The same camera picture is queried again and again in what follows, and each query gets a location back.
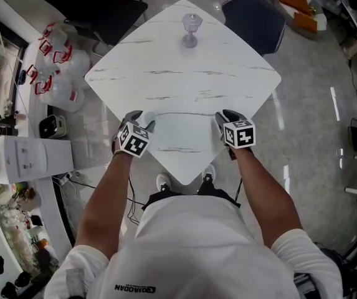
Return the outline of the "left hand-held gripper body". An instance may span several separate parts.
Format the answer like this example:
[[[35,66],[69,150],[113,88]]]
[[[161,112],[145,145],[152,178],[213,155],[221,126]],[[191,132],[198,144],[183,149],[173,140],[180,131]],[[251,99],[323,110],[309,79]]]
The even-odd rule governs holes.
[[[117,136],[120,149],[134,157],[141,158],[150,143],[147,130],[128,121]]]

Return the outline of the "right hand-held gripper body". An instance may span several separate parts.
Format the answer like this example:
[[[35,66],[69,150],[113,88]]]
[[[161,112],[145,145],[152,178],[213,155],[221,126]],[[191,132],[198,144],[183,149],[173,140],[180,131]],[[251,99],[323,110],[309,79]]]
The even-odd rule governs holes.
[[[255,125],[252,120],[224,121],[222,124],[222,141],[228,147],[230,159],[236,160],[233,149],[247,149],[256,144]]]

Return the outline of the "person's left hand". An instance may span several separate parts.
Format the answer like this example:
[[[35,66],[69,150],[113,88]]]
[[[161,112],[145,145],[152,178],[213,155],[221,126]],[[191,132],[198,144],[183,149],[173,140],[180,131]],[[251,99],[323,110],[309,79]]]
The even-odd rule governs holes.
[[[120,151],[120,140],[119,140],[119,134],[124,128],[124,124],[121,124],[115,134],[112,136],[111,140],[111,149],[112,149],[112,155],[114,156],[118,151]]]

